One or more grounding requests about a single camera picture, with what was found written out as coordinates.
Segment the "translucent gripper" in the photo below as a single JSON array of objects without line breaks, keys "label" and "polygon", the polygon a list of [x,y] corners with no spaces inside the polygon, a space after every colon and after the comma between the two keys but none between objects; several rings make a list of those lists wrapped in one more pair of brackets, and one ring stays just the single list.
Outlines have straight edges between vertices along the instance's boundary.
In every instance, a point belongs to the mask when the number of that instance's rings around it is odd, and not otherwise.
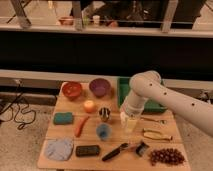
[{"label": "translucent gripper", "polygon": [[136,117],[130,117],[125,112],[120,113],[121,125],[125,133],[132,133],[136,127],[138,119]]}]

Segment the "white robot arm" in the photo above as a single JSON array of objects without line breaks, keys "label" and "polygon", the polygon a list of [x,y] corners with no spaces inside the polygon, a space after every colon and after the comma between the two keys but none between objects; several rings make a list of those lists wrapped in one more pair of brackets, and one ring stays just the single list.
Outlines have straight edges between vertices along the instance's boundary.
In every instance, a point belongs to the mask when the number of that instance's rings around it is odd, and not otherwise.
[{"label": "white robot arm", "polygon": [[131,120],[136,125],[146,102],[151,99],[213,137],[213,105],[166,88],[161,84],[161,76],[156,71],[133,75],[129,86],[130,91],[120,108],[124,129],[130,126]]}]

